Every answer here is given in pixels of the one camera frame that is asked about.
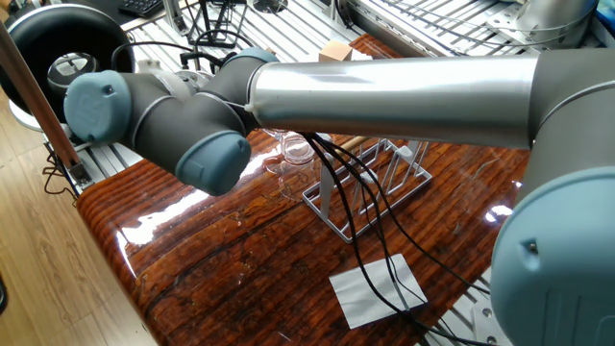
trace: blue joint cap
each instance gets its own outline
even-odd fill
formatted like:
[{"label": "blue joint cap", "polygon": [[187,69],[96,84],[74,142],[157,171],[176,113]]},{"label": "blue joint cap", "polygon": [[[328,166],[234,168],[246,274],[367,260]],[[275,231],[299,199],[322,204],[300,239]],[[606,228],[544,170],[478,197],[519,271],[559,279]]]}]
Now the blue joint cap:
[{"label": "blue joint cap", "polygon": [[209,135],[188,149],[175,167],[180,182],[212,196],[229,192],[250,161],[250,143],[236,131]]},{"label": "blue joint cap", "polygon": [[242,50],[241,52],[239,52],[239,54],[230,58],[227,62],[224,63],[224,65],[226,66],[227,63],[239,58],[254,58],[259,59],[262,62],[279,62],[278,58],[276,58],[275,55],[267,52],[266,50],[257,47],[250,47]]},{"label": "blue joint cap", "polygon": [[115,71],[78,77],[64,99],[68,127],[85,141],[118,141],[128,129],[132,108],[128,85]]}]

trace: wire rack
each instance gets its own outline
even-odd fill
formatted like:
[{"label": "wire rack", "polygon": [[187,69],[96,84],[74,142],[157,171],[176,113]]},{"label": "wire rack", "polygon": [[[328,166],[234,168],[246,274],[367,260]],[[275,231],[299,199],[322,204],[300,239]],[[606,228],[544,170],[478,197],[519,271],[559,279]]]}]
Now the wire rack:
[{"label": "wire rack", "polygon": [[[357,236],[365,233],[377,221],[376,206],[381,216],[388,214],[372,176],[378,178],[391,209],[396,208],[431,180],[431,174],[421,166],[429,147],[428,142],[393,142],[389,139],[378,139],[367,149],[364,149],[363,145],[359,146],[354,154],[370,168],[372,174],[357,170],[363,181],[373,187],[376,202],[372,203],[366,202],[361,186],[345,167],[335,170],[344,192],[350,196],[352,217],[359,230]],[[352,242],[350,223],[345,219],[346,213],[337,210],[340,208],[341,196],[325,166],[321,168],[320,182],[304,191],[303,199],[345,242]]]}]

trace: wooden table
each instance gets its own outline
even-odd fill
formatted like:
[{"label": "wooden table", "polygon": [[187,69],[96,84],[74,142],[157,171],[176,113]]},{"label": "wooden table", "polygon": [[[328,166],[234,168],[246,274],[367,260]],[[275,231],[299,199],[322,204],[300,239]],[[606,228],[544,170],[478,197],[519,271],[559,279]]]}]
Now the wooden table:
[{"label": "wooden table", "polygon": [[[353,43],[376,58],[397,55],[369,36]],[[253,157],[238,186],[211,197],[142,161],[89,188],[79,212],[110,266],[162,345],[412,345],[417,332],[393,316],[349,330],[329,276],[357,267],[352,245],[300,195],[318,163],[271,173],[278,142],[249,136]],[[490,263],[528,153],[433,143],[423,166],[433,181],[396,209],[406,230],[474,281]],[[385,217],[392,254],[405,256],[430,304],[433,324],[466,287],[422,256]],[[364,261],[383,258],[373,232]]]}]

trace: metal grating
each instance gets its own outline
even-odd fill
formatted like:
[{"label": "metal grating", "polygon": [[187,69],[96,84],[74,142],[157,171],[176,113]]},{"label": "metal grating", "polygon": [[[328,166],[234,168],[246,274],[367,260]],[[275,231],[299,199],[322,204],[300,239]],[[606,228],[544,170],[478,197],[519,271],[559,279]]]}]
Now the metal grating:
[{"label": "metal grating", "polygon": [[[487,19],[491,15],[509,6],[515,6],[510,3],[494,0],[349,0],[349,2],[357,12],[369,17],[371,21],[380,24],[381,28],[408,44],[413,44],[429,56],[539,54],[540,51],[532,46],[509,46],[519,43],[511,42],[486,27]],[[600,42],[590,35],[583,45],[596,47]]]}]

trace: white paper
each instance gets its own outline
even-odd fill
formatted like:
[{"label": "white paper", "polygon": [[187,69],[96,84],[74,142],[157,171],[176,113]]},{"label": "white paper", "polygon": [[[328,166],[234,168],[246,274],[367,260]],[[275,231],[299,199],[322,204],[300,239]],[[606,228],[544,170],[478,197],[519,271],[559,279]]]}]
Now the white paper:
[{"label": "white paper", "polygon": [[[407,266],[404,256],[398,254],[391,257],[397,269],[397,276],[402,284],[421,297],[425,302],[427,298],[416,282],[414,275]],[[397,309],[405,310],[406,307],[391,281],[384,259],[365,264],[365,270],[378,292]],[[369,287],[360,268],[351,269],[347,272],[329,277],[339,305],[344,311],[346,321],[350,329],[364,324],[377,321],[395,313],[374,294]],[[417,297],[398,284],[407,306],[411,309],[423,304]]]}]

